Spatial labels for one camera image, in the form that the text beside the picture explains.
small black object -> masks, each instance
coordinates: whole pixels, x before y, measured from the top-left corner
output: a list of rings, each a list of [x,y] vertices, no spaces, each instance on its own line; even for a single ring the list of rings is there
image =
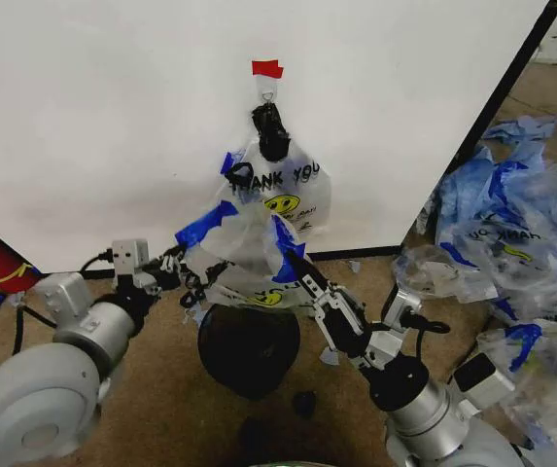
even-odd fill
[[[496,367],[492,361],[481,352],[458,368],[454,377],[460,391],[467,392],[495,372]]]
[[[213,305],[198,330],[198,353],[209,375],[253,401],[280,385],[298,351],[299,325],[289,312]]]
[[[291,138],[282,126],[280,114],[273,102],[260,105],[252,111],[252,121],[259,132],[259,149],[270,162],[284,159],[289,152]]]
[[[312,418],[317,407],[317,395],[313,391],[298,392],[292,401],[294,411],[305,419]]]

